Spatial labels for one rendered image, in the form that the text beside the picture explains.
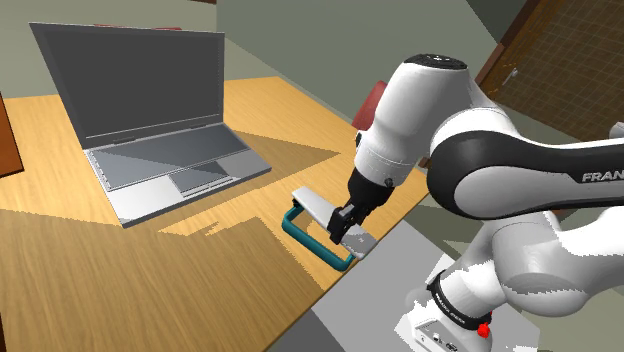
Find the brown door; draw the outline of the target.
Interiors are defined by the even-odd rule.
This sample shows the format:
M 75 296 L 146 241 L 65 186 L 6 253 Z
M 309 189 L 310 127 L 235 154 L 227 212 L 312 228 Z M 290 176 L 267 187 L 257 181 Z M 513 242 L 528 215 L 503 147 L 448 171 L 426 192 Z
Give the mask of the brown door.
M 494 101 L 581 141 L 624 122 L 624 0 L 468 0 L 496 47 Z

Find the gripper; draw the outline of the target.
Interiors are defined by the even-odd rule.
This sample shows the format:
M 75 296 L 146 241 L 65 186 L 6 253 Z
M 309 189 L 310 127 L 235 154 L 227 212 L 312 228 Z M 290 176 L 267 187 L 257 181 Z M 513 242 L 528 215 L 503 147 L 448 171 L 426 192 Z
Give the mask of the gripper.
M 354 169 L 348 180 L 349 201 L 333 210 L 327 225 L 330 240 L 340 244 L 346 232 L 355 224 L 361 225 L 377 207 L 384 205 L 395 187 L 393 183 L 378 185 Z

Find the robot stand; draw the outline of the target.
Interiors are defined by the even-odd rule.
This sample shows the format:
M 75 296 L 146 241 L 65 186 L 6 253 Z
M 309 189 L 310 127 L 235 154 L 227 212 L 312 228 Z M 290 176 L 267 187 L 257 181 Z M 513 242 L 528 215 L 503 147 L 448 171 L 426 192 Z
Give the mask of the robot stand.
M 467 352 L 439 322 L 413 330 L 405 316 L 409 291 L 452 263 L 402 221 L 266 352 Z

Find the dark red chair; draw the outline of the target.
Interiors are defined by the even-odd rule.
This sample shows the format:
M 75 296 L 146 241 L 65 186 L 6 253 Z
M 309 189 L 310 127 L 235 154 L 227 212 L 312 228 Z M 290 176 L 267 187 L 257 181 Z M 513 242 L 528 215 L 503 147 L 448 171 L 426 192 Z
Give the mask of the dark red chair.
M 368 130 L 375 117 L 375 111 L 379 104 L 379 101 L 384 93 L 387 83 L 384 81 L 378 81 L 366 97 L 365 101 L 356 113 L 352 126 L 361 131 Z

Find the grey laptop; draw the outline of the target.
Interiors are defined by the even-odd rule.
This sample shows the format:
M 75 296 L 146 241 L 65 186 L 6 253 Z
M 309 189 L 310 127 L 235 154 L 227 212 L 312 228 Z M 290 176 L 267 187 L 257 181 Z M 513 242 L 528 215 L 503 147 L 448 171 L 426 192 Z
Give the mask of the grey laptop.
M 30 29 L 122 227 L 270 172 L 224 121 L 224 33 Z

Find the brown wooden panel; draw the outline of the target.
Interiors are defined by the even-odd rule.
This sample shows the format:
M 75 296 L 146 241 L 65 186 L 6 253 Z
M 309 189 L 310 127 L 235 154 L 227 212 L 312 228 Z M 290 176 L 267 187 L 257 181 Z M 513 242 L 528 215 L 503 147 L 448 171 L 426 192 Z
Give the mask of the brown wooden panel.
M 0 93 L 0 178 L 24 170 L 16 139 Z

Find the wooden desk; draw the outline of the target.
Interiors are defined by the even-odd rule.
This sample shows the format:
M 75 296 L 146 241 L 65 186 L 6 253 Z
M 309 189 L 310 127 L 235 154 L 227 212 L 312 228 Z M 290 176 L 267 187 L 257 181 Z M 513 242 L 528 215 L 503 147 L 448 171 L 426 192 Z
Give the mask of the wooden desk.
M 284 80 L 225 85 L 269 173 L 130 228 L 59 97 L 5 106 L 24 163 L 0 179 L 8 352 L 261 352 L 339 278 L 281 221 L 301 186 L 345 202 L 356 131 Z

